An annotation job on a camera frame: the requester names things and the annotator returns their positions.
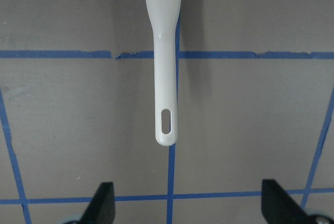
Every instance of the blue tape line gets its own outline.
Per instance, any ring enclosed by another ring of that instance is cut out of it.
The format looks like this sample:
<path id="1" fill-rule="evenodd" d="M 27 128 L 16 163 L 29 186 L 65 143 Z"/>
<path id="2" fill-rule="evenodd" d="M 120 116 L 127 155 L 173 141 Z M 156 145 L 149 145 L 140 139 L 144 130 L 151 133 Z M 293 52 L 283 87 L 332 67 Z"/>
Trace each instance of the blue tape line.
<path id="1" fill-rule="evenodd" d="M 288 60 L 333 60 L 332 52 L 313 52 L 313 53 L 291 53 L 291 52 L 197 52 L 186 51 L 179 52 L 179 58 L 223 58 L 223 59 L 288 59 Z M 138 53 L 124 53 L 117 58 L 153 58 L 152 51 L 144 51 Z"/>
<path id="2" fill-rule="evenodd" d="M 227 193 L 201 193 L 201 194 L 175 194 L 174 199 L 200 199 L 200 198 L 226 198 L 260 196 L 260 191 L 253 192 L 227 192 Z"/>
<path id="3" fill-rule="evenodd" d="M 310 194 L 334 193 L 334 188 L 315 188 L 309 191 Z"/>
<path id="4" fill-rule="evenodd" d="M 137 52 L 137 53 L 122 53 L 117 59 L 120 58 L 153 58 L 154 57 L 154 52 L 153 51 L 143 51 L 143 52 Z"/>
<path id="5" fill-rule="evenodd" d="M 166 199 L 167 195 L 134 195 L 115 197 L 116 202 L 158 201 Z M 28 204 L 85 203 L 90 202 L 91 200 L 91 197 L 29 199 Z"/>
<path id="6" fill-rule="evenodd" d="M 21 205 L 19 199 L 0 199 L 0 205 Z"/>
<path id="7" fill-rule="evenodd" d="M 304 189 L 287 190 L 290 195 L 304 194 Z M 309 191 L 310 194 L 334 193 L 334 188 L 316 188 Z M 245 192 L 223 192 L 223 193 L 198 193 L 198 194 L 174 194 L 173 199 L 201 199 L 201 198 L 234 198 L 234 197 L 252 197 L 261 196 L 261 191 Z M 91 201 L 91 197 L 77 198 L 42 198 L 28 199 L 28 204 L 55 204 L 55 203 L 86 203 Z M 116 196 L 116 202 L 130 201 L 161 201 L 167 200 L 168 195 L 134 195 L 134 196 Z M 0 205 L 19 205 L 19 199 L 0 199 Z"/>
<path id="8" fill-rule="evenodd" d="M 109 51 L 0 51 L 0 58 L 111 58 Z"/>
<path id="9" fill-rule="evenodd" d="M 28 204 L 85 203 L 91 200 L 91 197 L 29 199 Z"/>
<path id="10" fill-rule="evenodd" d="M 332 94 L 331 94 L 331 97 L 330 97 L 330 100 L 329 100 L 329 105 L 328 105 L 328 109 L 327 109 L 327 112 L 326 112 L 323 127 L 322 127 L 321 132 L 320 132 L 317 148 L 316 148 L 315 153 L 314 153 L 311 169 L 310 169 L 309 174 L 308 174 L 306 187 L 305 187 L 305 192 L 304 192 L 302 203 L 301 203 L 302 208 L 304 208 L 306 206 L 306 203 L 307 203 L 308 195 L 309 195 L 311 187 L 312 187 L 315 172 L 317 170 L 317 166 L 318 166 L 318 163 L 319 163 L 319 160 L 320 160 L 320 156 L 321 156 L 321 153 L 323 151 L 323 147 L 324 147 L 324 143 L 325 143 L 325 140 L 326 140 L 328 128 L 329 128 L 331 118 L 332 118 L 332 114 L 333 114 L 333 109 L 334 109 L 334 87 L 333 87 Z"/>
<path id="11" fill-rule="evenodd" d="M 6 110 L 5 110 L 5 103 L 4 103 L 4 99 L 3 99 L 3 96 L 2 96 L 1 89 L 0 89 L 0 120 L 1 120 L 3 132 L 4 132 L 4 135 L 5 135 L 5 140 L 6 140 L 6 145 L 7 145 L 7 149 L 8 149 L 9 159 L 10 159 L 11 167 L 13 169 L 17 191 L 18 191 L 19 198 L 20 198 L 20 201 L 21 201 L 21 204 L 22 204 L 22 208 L 23 208 L 23 215 L 24 215 L 26 224 L 31 224 L 31 218 L 30 218 L 29 208 L 28 208 L 28 204 L 27 204 L 25 189 L 24 189 L 23 183 L 22 183 L 19 164 L 18 164 L 18 161 L 17 161 L 16 154 L 13 150 L 13 146 L 11 144 L 11 132 L 10 132 L 10 128 L 9 128 L 9 122 L 8 122 L 7 113 L 6 113 Z"/>
<path id="12" fill-rule="evenodd" d="M 169 147 L 168 152 L 168 187 L 167 187 L 167 224 L 173 223 L 173 199 L 174 199 L 174 175 L 175 175 L 175 144 Z"/>
<path id="13" fill-rule="evenodd" d="M 132 202 L 132 201 L 157 201 L 166 200 L 167 195 L 137 195 L 137 196 L 116 196 L 115 201 L 117 202 Z"/>

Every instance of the gray surface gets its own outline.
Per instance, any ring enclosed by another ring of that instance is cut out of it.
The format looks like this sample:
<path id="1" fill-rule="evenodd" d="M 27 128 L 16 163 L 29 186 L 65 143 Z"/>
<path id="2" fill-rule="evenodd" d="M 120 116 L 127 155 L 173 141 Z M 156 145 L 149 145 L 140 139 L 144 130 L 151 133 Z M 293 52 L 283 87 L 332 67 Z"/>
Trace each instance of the gray surface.
<path id="1" fill-rule="evenodd" d="M 333 0 L 182 0 L 181 50 L 334 51 Z"/>
<path id="2" fill-rule="evenodd" d="M 88 204 L 34 204 L 30 205 L 34 224 L 59 224 L 82 215 Z M 114 224 L 165 223 L 166 201 L 116 202 Z"/>
<path id="3" fill-rule="evenodd" d="M 326 141 L 313 181 L 313 188 L 334 187 L 334 125 L 329 126 Z"/>
<path id="4" fill-rule="evenodd" d="M 24 224 L 21 205 L 0 205 L 1 224 Z"/>
<path id="5" fill-rule="evenodd" d="M 114 224 L 166 223 L 166 201 L 116 202 Z"/>
<path id="6" fill-rule="evenodd" d="M 29 210 L 33 224 L 63 224 L 78 220 L 87 206 L 88 203 L 33 204 Z"/>
<path id="7" fill-rule="evenodd" d="M 28 198 L 166 194 L 152 60 L 2 59 L 0 87 Z"/>
<path id="8" fill-rule="evenodd" d="M 292 195 L 296 202 L 301 195 Z M 260 197 L 177 199 L 173 208 L 174 224 L 258 223 L 265 224 Z"/>
<path id="9" fill-rule="evenodd" d="M 181 50 L 334 51 L 332 0 L 182 0 Z M 0 49 L 152 50 L 145 0 L 2 0 Z"/>
<path id="10" fill-rule="evenodd" d="M 334 218 L 334 193 L 310 194 L 306 207 L 315 214 L 327 215 Z"/>
<path id="11" fill-rule="evenodd" d="M 145 0 L 2 0 L 2 50 L 151 49 Z"/>
<path id="12" fill-rule="evenodd" d="M 334 61 L 180 60 L 175 193 L 304 188 Z"/>
<path id="13" fill-rule="evenodd" d="M 17 199 L 17 188 L 2 127 L 0 127 L 0 175 L 0 199 Z"/>

